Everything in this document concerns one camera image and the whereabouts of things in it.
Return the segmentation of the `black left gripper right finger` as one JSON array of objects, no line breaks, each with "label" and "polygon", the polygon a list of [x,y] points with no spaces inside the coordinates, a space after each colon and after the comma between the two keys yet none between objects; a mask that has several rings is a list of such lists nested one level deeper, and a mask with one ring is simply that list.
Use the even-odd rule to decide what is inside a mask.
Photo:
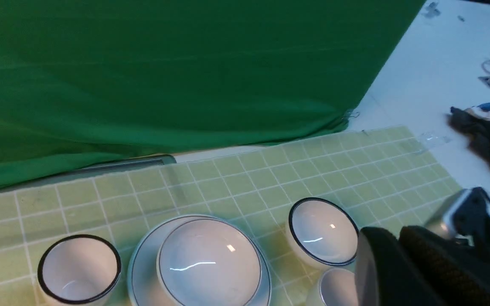
[{"label": "black left gripper right finger", "polygon": [[475,249],[416,225],[401,229],[400,244],[447,304],[490,306],[490,260],[477,257]]}]

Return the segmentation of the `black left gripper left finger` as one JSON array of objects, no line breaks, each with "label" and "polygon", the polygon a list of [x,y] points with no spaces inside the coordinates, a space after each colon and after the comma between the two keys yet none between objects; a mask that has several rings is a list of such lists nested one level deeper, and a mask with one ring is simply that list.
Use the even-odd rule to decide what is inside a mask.
[{"label": "black left gripper left finger", "polygon": [[358,235],[355,285],[360,306],[445,306],[396,237],[364,227]]}]

